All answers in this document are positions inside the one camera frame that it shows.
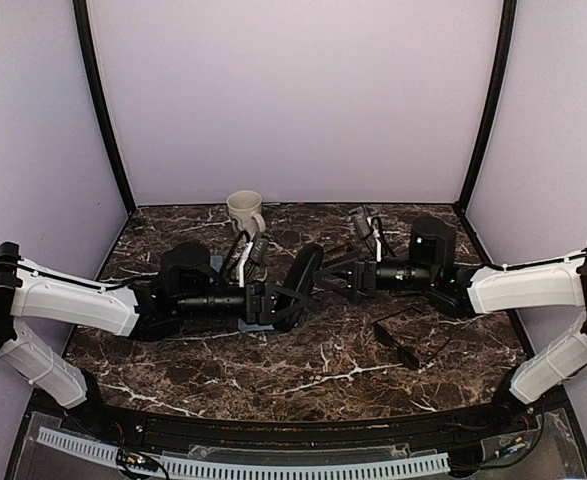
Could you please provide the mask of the black hard glasses case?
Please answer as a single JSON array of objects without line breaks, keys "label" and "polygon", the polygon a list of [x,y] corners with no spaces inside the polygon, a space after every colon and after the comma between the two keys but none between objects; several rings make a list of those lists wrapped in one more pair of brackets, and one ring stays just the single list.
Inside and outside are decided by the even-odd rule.
[{"label": "black hard glasses case", "polygon": [[[306,304],[308,297],[314,285],[314,273],[320,268],[324,257],[324,249],[316,243],[308,243],[302,247],[297,253],[285,279],[283,285],[289,287],[299,285],[306,295]],[[276,308],[281,305],[284,300],[276,303]],[[286,333],[293,328],[274,328],[276,331]]]}]

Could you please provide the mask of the light blue cleaning cloth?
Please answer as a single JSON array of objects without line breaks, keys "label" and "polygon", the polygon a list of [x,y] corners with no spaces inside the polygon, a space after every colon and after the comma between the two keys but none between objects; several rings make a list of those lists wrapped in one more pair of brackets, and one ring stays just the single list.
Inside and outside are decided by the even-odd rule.
[{"label": "light blue cleaning cloth", "polygon": [[239,331],[244,333],[256,333],[256,332],[264,332],[264,331],[273,331],[274,328],[272,325],[258,325],[258,324],[247,324],[242,320],[237,322],[237,328]]}]

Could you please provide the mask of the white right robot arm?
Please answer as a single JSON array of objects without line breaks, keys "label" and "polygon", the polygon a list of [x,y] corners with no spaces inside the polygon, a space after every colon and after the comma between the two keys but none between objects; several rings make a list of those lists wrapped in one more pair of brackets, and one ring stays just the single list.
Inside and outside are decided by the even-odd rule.
[{"label": "white right robot arm", "polygon": [[413,221],[405,258],[383,257],[380,232],[363,220],[356,225],[362,240],[377,250],[350,252],[314,275],[317,284],[350,301],[406,291],[423,295],[440,313],[464,319],[533,307],[580,308],[569,329],[506,374],[483,413],[490,432],[507,432],[529,405],[587,367],[587,247],[523,264],[461,265],[454,261],[456,231],[438,218]]}]

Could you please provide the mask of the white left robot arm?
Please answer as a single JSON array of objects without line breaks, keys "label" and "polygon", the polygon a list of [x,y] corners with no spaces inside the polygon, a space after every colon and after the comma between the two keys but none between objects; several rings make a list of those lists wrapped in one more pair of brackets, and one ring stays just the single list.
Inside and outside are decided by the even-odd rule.
[{"label": "white left robot arm", "polygon": [[96,328],[135,341],[156,342],[178,334],[189,320],[230,317],[246,326],[290,331],[313,288],[322,250],[307,246],[283,284],[227,278],[209,249],[185,242],[165,252],[159,272],[120,283],[91,282],[52,271],[0,245],[0,360],[50,395],[87,432],[115,439],[113,412],[104,406],[94,376],[62,359],[25,323],[48,318]]}]

